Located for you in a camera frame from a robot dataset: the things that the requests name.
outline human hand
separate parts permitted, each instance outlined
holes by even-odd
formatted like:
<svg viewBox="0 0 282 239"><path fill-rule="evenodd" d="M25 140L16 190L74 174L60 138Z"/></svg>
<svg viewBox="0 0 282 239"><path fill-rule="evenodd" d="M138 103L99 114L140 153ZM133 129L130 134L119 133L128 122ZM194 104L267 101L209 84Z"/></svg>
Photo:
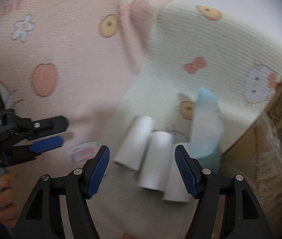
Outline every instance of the human hand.
<svg viewBox="0 0 282 239"><path fill-rule="evenodd" d="M124 235L122 235L122 237L120 237L120 239L138 239L138 238L128 233L125 233Z"/></svg>
<svg viewBox="0 0 282 239"><path fill-rule="evenodd" d="M6 173L0 177L0 188L5 189L0 192L0 223L7 228L13 228L16 225L18 210L14 204L15 194L11 188L14 175Z"/></svg>

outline blue tissue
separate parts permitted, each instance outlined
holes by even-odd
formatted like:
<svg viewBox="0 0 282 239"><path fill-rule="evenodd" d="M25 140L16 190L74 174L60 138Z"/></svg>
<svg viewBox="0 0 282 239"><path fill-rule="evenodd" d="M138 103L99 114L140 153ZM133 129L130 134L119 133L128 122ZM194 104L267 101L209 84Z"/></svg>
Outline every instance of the blue tissue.
<svg viewBox="0 0 282 239"><path fill-rule="evenodd" d="M203 168L215 173L221 164L218 146L223 132L218 99L202 88L195 104L188 154L197 159Z"/></svg>

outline textured fabric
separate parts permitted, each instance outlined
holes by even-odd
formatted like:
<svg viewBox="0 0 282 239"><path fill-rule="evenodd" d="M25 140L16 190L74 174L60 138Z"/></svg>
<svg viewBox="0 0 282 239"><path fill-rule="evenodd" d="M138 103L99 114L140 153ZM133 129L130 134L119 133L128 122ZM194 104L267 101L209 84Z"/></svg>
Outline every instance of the textured fabric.
<svg viewBox="0 0 282 239"><path fill-rule="evenodd" d="M251 74L259 65L266 71ZM254 77L247 85L249 76ZM72 147L98 140L113 158L135 116L155 119L155 129L171 132L173 143L188 142L193 101L202 87L219 99L224 151L264 108L279 76L282 48L275 41L205 6L167 0L0 0L0 91L6 105L33 120L64 115L70 121L62 148L10 168L19 174L18 206L41 175L73 170ZM257 104L245 97L254 85L268 91ZM196 201L163 201L162 193L137 183L137 173L109 164L88 202L100 237L184 237ZM64 226L71 238L69 223Z"/></svg>

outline white cardboard tube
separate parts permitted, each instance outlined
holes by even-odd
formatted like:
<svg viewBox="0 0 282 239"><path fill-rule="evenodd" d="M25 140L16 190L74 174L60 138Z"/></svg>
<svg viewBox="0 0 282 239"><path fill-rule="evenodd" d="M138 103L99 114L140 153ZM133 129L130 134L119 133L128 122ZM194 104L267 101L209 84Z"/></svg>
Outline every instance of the white cardboard tube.
<svg viewBox="0 0 282 239"><path fill-rule="evenodd" d="M144 150L153 132L154 121L151 117L138 117L124 139L114 161L133 171L140 170Z"/></svg>
<svg viewBox="0 0 282 239"><path fill-rule="evenodd" d="M163 199L169 201L188 202L191 200L192 196L186 191L178 166L175 162L174 153L175 148L178 145L183 145L184 148L188 151L189 143L179 143L172 147L171 165L167 176Z"/></svg>
<svg viewBox="0 0 282 239"><path fill-rule="evenodd" d="M173 136L157 131L153 133L148 153L139 178L139 187L164 191L169 170Z"/></svg>

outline cardboard box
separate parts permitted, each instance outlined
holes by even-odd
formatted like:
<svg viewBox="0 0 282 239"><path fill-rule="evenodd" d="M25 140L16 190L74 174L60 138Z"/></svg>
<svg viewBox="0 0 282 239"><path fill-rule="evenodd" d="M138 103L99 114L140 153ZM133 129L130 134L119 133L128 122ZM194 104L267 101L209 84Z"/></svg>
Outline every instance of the cardboard box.
<svg viewBox="0 0 282 239"><path fill-rule="evenodd" d="M282 235L282 83L264 112L222 156L221 175L249 182L275 238Z"/></svg>

